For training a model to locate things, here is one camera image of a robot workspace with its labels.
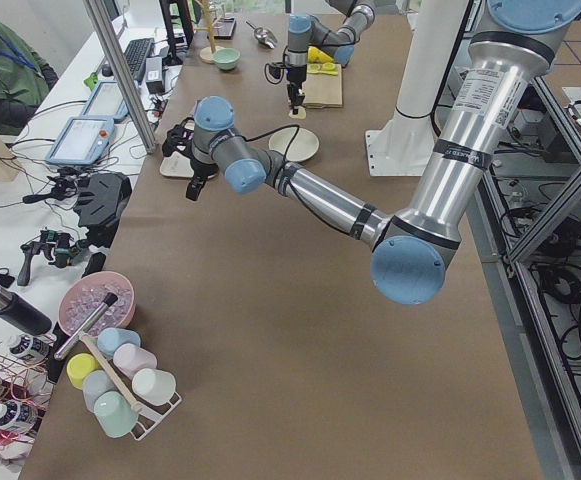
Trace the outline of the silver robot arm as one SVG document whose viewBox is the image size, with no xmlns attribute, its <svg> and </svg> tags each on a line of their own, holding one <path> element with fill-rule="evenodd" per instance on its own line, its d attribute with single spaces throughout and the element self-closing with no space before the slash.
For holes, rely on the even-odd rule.
<svg viewBox="0 0 581 480">
<path fill-rule="evenodd" d="M 264 67 L 264 75 L 270 83 L 286 80 L 289 115 L 292 118 L 305 117 L 303 83 L 307 78 L 309 48 L 316 47 L 331 56 L 335 63 L 346 66 L 362 33 L 375 21 L 375 1 L 328 1 L 328 4 L 346 17 L 337 30 L 326 27 L 314 15 L 291 14 L 282 60 L 267 63 Z"/>
<path fill-rule="evenodd" d="M 232 104 L 199 100 L 184 132 L 193 171 L 186 195 L 197 200 L 222 175 L 239 194 L 268 185 L 297 200 L 330 228 L 366 243 L 371 276 L 387 298 L 424 303 L 442 288 L 461 243 L 459 223 L 492 163 L 530 82 L 546 74 L 581 1 L 489 1 L 468 41 L 470 65 L 443 127 L 432 128 L 438 96 L 462 42 L 465 1 L 423 10 L 408 52 L 393 117 L 366 134 L 374 176 L 415 176 L 409 205 L 388 215 L 289 159 L 285 147 L 262 149 L 235 125 Z"/>
</svg>

